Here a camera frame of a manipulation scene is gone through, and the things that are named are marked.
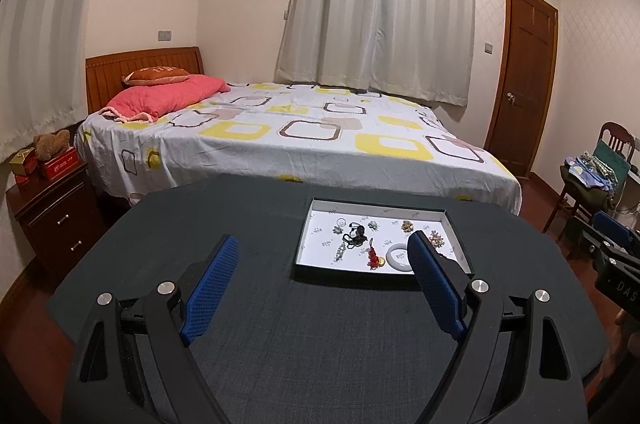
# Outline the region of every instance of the gold gift box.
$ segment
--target gold gift box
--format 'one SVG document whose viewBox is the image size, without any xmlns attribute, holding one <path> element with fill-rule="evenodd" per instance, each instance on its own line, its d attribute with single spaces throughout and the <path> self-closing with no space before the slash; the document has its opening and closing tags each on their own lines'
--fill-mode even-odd
<svg viewBox="0 0 640 424">
<path fill-rule="evenodd" d="M 14 175 L 23 177 L 31 174 L 38 165 L 38 159 L 33 148 L 21 149 L 15 153 L 14 158 L 9 161 L 9 166 Z"/>
</svg>

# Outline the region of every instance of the gray tabletop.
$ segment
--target gray tabletop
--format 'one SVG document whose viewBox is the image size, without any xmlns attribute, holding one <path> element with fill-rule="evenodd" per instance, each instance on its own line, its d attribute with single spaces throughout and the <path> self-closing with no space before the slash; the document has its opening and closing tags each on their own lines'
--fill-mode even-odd
<svg viewBox="0 0 640 424">
<path fill-rule="evenodd" d="M 209 330 L 191 349 L 231 421 L 414 422 L 456 343 L 440 331 L 419 291 L 290 278 L 312 198 L 445 209 L 478 277 L 513 296 L 527 298 L 538 288 L 561 296 L 583 377 L 604 356 L 602 326 L 558 247 L 497 205 L 234 175 L 145 197 L 66 277 L 47 309 L 75 341 L 101 292 L 145 295 L 162 280 L 178 279 L 228 233 L 239 241 L 238 268 Z M 156 404 L 171 419 L 148 344 L 139 343 Z M 502 356 L 507 346 L 508 338 L 499 345 Z M 479 412 L 490 407 L 490 390 L 486 397 Z"/>
</svg>

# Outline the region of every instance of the pink blanket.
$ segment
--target pink blanket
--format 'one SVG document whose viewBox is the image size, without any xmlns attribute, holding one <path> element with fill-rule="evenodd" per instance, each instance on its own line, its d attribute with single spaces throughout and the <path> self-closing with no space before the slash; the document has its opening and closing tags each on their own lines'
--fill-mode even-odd
<svg viewBox="0 0 640 424">
<path fill-rule="evenodd" d="M 174 84 L 127 88 L 98 113 L 119 122 L 155 122 L 162 115 L 196 104 L 216 92 L 229 90 L 231 88 L 220 78 L 190 75 L 187 80 Z"/>
</svg>

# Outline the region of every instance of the white bed sheet with square pattern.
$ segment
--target white bed sheet with square pattern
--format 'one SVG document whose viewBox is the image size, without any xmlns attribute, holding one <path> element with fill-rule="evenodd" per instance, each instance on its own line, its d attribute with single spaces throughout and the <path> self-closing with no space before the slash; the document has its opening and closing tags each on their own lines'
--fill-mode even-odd
<svg viewBox="0 0 640 424">
<path fill-rule="evenodd" d="M 431 109 L 376 92 L 273 83 L 232 90 L 154 124 L 84 121 L 76 146 L 94 182 L 135 201 L 218 173 L 498 203 L 520 184 Z"/>
</svg>

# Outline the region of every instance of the wooden door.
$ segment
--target wooden door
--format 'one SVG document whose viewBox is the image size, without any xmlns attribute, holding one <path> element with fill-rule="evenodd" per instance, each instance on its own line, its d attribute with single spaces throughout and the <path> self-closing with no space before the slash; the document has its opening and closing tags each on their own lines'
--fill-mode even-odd
<svg viewBox="0 0 640 424">
<path fill-rule="evenodd" d="M 538 150 L 556 71 L 558 10 L 543 0 L 507 0 L 502 68 L 485 149 L 526 176 Z"/>
</svg>

